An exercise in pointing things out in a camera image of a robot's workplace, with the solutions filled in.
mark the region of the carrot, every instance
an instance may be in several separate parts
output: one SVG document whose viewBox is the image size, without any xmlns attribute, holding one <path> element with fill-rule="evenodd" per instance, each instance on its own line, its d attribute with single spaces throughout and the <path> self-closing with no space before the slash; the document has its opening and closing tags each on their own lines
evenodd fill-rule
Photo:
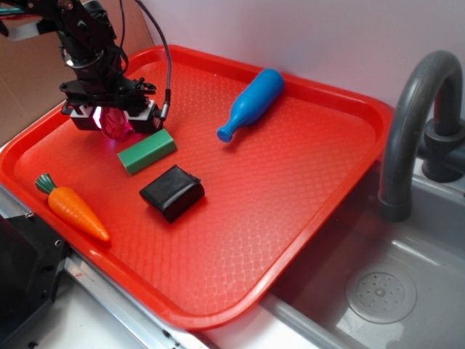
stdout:
<svg viewBox="0 0 465 349">
<path fill-rule="evenodd" d="M 49 194 L 50 209 L 74 227 L 103 241 L 110 235 L 89 205 L 71 188 L 57 187 L 49 174 L 43 174 L 36 181 L 42 193 Z"/>
</svg>

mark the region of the sink drain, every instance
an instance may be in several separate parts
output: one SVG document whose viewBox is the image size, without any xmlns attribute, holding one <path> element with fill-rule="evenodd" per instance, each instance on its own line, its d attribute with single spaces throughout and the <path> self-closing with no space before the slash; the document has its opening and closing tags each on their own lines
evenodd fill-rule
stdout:
<svg viewBox="0 0 465 349">
<path fill-rule="evenodd" d="M 346 287 L 351 309 L 367 321 L 390 324 L 405 318 L 416 302 L 410 277 L 386 264 L 371 265 L 354 274 Z"/>
</svg>

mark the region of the sink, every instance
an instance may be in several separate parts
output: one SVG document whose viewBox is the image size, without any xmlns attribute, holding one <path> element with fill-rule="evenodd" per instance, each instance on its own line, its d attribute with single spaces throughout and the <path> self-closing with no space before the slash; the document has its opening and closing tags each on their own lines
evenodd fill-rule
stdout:
<svg viewBox="0 0 465 349">
<path fill-rule="evenodd" d="M 274 305 L 264 302 L 323 348 L 462 348 L 464 193 L 414 175 L 411 217 L 386 222 L 379 172 L 376 164 L 276 281 Z"/>
</svg>

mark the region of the black pouch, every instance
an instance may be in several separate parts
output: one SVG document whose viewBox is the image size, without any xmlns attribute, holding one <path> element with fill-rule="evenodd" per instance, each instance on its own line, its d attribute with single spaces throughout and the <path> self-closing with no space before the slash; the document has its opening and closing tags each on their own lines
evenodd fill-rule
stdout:
<svg viewBox="0 0 465 349">
<path fill-rule="evenodd" d="M 174 165 L 139 193 L 159 209 L 168 222 L 174 222 L 205 195 L 205 190 L 199 178 Z"/>
</svg>

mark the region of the faucet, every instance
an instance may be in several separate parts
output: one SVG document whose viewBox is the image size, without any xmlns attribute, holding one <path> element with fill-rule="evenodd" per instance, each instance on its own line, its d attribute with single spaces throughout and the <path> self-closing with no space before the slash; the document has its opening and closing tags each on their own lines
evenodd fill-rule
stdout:
<svg viewBox="0 0 465 349">
<path fill-rule="evenodd" d="M 411 214 L 417 156 L 424 159 L 424 175 L 436 182 L 452 182 L 465 174 L 461 98 L 461 64 L 452 53 L 433 52 L 412 72 L 397 104 L 381 165 L 379 201 L 386 220 L 400 222 Z M 434 117 L 426 122 L 433 103 Z"/>
</svg>

